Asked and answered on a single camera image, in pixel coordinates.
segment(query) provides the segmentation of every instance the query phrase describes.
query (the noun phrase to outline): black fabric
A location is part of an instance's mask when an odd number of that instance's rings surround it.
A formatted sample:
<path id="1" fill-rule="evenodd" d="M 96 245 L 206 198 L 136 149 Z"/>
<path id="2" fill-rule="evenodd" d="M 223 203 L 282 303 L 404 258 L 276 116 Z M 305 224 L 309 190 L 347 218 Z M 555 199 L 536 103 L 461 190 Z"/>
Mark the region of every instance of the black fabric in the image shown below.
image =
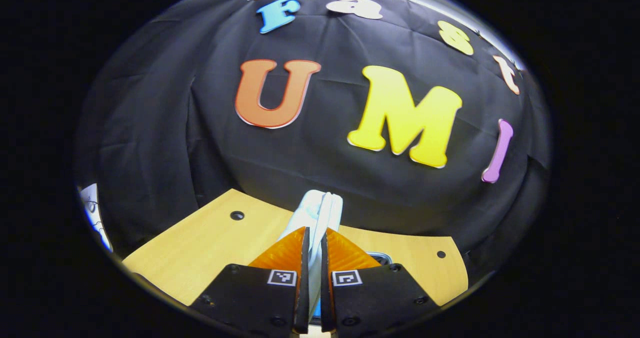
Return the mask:
<path id="1" fill-rule="evenodd" d="M 293 22 L 261 34 L 256 10 L 272 1 L 184 0 L 135 34 L 96 79 L 78 130 L 76 174 L 78 185 L 98 182 L 116 252 L 125 256 L 231 187 L 290 210 L 308 190 L 321 190 L 343 197 L 345 226 L 452 236 L 462 253 L 483 247 L 470 261 L 472 277 L 489 272 L 535 217 L 549 175 L 551 123 L 531 74 L 509 63 L 515 95 L 492 57 L 502 53 L 407 0 L 374 0 L 379 20 L 329 12 L 334 0 L 300 0 Z M 474 54 L 447 45 L 438 20 L 462 29 Z M 240 66 L 253 59 L 277 63 L 263 85 L 267 108 L 282 99 L 284 63 L 322 65 L 290 125 L 250 126 L 235 112 Z M 444 169 L 414 163 L 407 151 L 395 156 L 388 145 L 373 152 L 347 142 L 368 96 L 367 65 L 404 74 L 416 104 L 437 85 L 461 97 Z M 489 184 L 481 176 L 498 119 L 514 137 L 500 179 Z M 389 141 L 386 127 L 382 136 Z"/>

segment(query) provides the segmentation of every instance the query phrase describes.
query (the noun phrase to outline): letter m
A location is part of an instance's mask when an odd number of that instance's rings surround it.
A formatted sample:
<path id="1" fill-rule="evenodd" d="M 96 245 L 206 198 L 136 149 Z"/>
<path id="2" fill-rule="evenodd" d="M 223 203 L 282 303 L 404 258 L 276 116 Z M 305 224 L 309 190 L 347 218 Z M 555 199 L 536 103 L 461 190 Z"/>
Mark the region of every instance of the letter m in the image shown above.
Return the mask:
<path id="1" fill-rule="evenodd" d="M 409 157 L 423 165 L 444 167 L 453 120 L 462 107 L 459 95 L 436 86 L 415 106 L 402 73 L 388 67 L 367 66 L 362 74 L 370 82 L 368 97 L 360 126 L 349 133 L 347 141 L 357 147 L 381 151 L 386 145 L 382 138 L 386 120 L 391 152 L 402 154 L 422 133 L 418 145 L 409 150 Z"/>

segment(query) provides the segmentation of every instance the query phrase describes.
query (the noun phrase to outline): table surface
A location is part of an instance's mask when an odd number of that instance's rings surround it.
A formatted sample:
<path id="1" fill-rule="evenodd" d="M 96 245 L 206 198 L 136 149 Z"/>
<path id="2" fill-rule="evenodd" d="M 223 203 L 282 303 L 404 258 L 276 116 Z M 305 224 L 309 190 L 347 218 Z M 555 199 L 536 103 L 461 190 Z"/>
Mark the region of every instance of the table surface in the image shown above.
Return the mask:
<path id="1" fill-rule="evenodd" d="M 242 220 L 231 212 L 244 213 Z M 292 211 L 228 190 L 126 257 L 122 263 L 189 306 L 228 264 L 248 265 L 278 240 Z M 442 306 L 466 291 L 462 256 L 451 237 L 407 236 L 340 226 L 339 233 L 368 252 L 401 263 Z M 438 252 L 445 252 L 439 258 Z M 310 326 L 307 338 L 325 337 Z"/>

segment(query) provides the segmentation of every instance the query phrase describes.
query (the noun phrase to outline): letter f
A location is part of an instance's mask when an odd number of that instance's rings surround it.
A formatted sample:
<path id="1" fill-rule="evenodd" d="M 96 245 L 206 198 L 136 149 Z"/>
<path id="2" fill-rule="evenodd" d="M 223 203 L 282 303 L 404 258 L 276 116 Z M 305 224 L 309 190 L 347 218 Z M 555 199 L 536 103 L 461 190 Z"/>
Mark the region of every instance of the letter f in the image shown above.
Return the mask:
<path id="1" fill-rule="evenodd" d="M 262 6 L 256 13 L 262 13 L 264 26 L 260 29 L 260 33 L 267 33 L 295 19 L 292 15 L 286 15 L 285 12 L 295 12 L 300 9 L 300 3 L 296 0 L 277 0 L 268 5 Z"/>

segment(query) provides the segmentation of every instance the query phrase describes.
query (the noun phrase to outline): orange letter u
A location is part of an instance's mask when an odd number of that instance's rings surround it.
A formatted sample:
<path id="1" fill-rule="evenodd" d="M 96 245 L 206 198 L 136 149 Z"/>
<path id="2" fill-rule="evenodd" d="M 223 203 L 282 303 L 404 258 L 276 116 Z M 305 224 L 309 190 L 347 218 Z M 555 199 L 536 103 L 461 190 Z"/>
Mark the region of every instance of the orange letter u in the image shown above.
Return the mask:
<path id="1" fill-rule="evenodd" d="M 291 124 L 300 114 L 311 75 L 322 66 L 306 60 L 285 63 L 289 78 L 284 97 L 277 108 L 270 110 L 260 104 L 260 96 L 268 72 L 275 67 L 276 62 L 272 60 L 250 60 L 240 66 L 242 79 L 235 98 L 235 111 L 247 124 L 265 128 L 281 128 Z"/>

